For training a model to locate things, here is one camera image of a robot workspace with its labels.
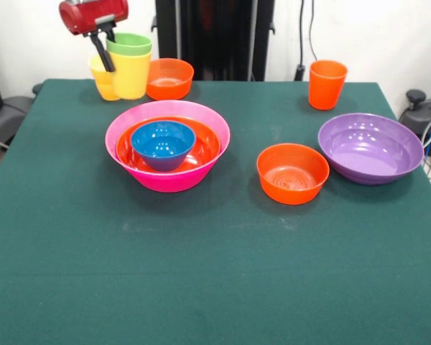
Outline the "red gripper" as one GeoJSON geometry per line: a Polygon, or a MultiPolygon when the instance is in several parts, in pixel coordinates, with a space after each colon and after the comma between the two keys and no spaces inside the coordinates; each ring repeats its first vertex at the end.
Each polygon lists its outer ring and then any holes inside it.
{"type": "Polygon", "coordinates": [[[113,29],[118,22],[129,16],[127,0],[61,1],[59,14],[63,24],[73,35],[87,35],[96,47],[99,58],[107,72],[114,72],[115,66],[108,51],[98,38],[99,29],[105,30],[107,40],[115,42],[113,29]]]}

